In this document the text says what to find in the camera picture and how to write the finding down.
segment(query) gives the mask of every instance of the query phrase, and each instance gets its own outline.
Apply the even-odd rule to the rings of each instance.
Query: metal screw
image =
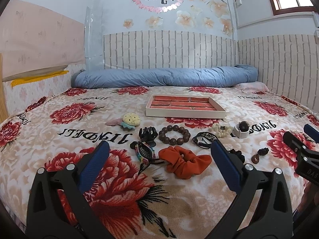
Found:
[[[68,164],[68,165],[66,166],[66,169],[69,170],[69,171],[74,170],[74,168],[75,168],[75,165],[74,165],[74,164]]]
[[[37,173],[38,173],[38,174],[44,173],[44,168],[43,168],[43,167],[39,168],[38,171],[37,171]]]
[[[252,171],[254,169],[254,167],[251,164],[246,164],[245,169],[248,171]]]
[[[276,172],[277,174],[282,174],[282,170],[281,170],[280,168],[276,168],[276,169],[275,169],[275,172]]]

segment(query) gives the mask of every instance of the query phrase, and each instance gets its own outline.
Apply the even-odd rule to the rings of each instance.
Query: orange scrunchie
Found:
[[[196,156],[192,151],[180,146],[175,148],[169,146],[160,150],[159,158],[168,161],[167,171],[175,173],[181,179],[189,179],[193,174],[201,174],[212,162],[211,156]]]

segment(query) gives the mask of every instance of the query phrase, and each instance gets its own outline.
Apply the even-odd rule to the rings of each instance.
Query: wooden tray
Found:
[[[153,94],[146,116],[190,119],[223,119],[226,111],[210,96]]]

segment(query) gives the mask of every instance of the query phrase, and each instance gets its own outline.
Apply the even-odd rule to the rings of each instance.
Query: brown pendant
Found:
[[[259,163],[259,155],[255,154],[252,156],[251,161],[253,162],[253,164],[258,164]]]

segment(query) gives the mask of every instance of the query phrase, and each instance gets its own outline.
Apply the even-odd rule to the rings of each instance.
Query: red peony print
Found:
[[[66,96],[75,96],[75,95],[80,95],[83,93],[87,93],[87,90],[82,88],[70,88],[62,94]]]
[[[273,139],[267,141],[267,145],[271,148],[272,154],[277,158],[285,159],[291,167],[297,168],[297,154],[291,150],[283,141],[283,135],[286,132],[284,129],[271,131],[270,135]],[[303,142],[310,150],[315,148],[315,143],[305,137],[303,133],[293,133],[292,134]]]
[[[264,94],[266,94],[266,92],[264,92],[264,91],[258,91],[258,92],[253,92],[254,94],[259,94],[259,95],[264,95]]]
[[[185,126],[189,128],[209,128],[214,123],[218,123],[218,119],[185,119],[185,118],[166,118],[169,123],[185,123]]]
[[[220,94],[223,93],[218,89],[215,88],[211,88],[211,87],[190,87],[189,91],[193,91],[193,92],[208,92],[208,93],[214,93],[214,94]]]
[[[307,115],[307,118],[309,119],[309,121],[316,125],[317,127],[319,127],[319,121],[315,118],[314,115]]]
[[[6,147],[7,144],[11,144],[19,134],[21,129],[21,123],[11,121],[4,124],[0,130],[0,147]]]
[[[295,102],[295,101],[293,101],[293,100],[291,100],[291,99],[289,99],[289,98],[287,98],[287,97],[285,97],[283,95],[281,95],[280,97],[283,98],[285,101],[288,101],[288,102],[292,103],[293,105],[298,106],[298,104],[299,104],[299,103],[297,103],[297,102]]]
[[[144,93],[147,93],[149,91],[148,88],[142,87],[142,86],[138,86],[138,87],[125,87],[125,88],[121,88],[118,89],[116,92],[119,95],[122,95],[124,93],[129,93],[130,95],[141,95]]]
[[[92,153],[93,150],[94,148],[84,149],[79,154],[60,153],[45,164],[45,168],[48,171],[61,170],[69,163],[76,164],[85,154]],[[132,232],[138,234],[142,220],[138,201],[143,200],[142,198],[152,188],[159,189],[147,181],[145,174],[138,174],[139,168],[125,153],[126,150],[112,150],[92,188],[83,194],[102,224],[114,237],[120,239],[126,238]],[[70,224],[76,225],[76,217],[64,192],[58,191],[58,193]]]
[[[96,107],[95,103],[73,103],[53,112],[50,118],[53,119],[53,124],[68,124],[73,120],[81,120],[83,116],[90,115],[100,108],[103,107]]]
[[[278,106],[277,104],[257,101],[255,101],[254,103],[258,107],[261,107],[262,109],[266,110],[271,115],[279,115],[280,117],[285,117],[288,115],[287,111],[283,107]]]
[[[27,107],[25,112],[29,112],[30,110],[35,109],[36,107],[42,105],[46,100],[47,100],[47,97],[45,97],[45,96],[42,97],[41,99],[38,100],[38,102],[35,102],[35,103],[31,104],[29,107]]]

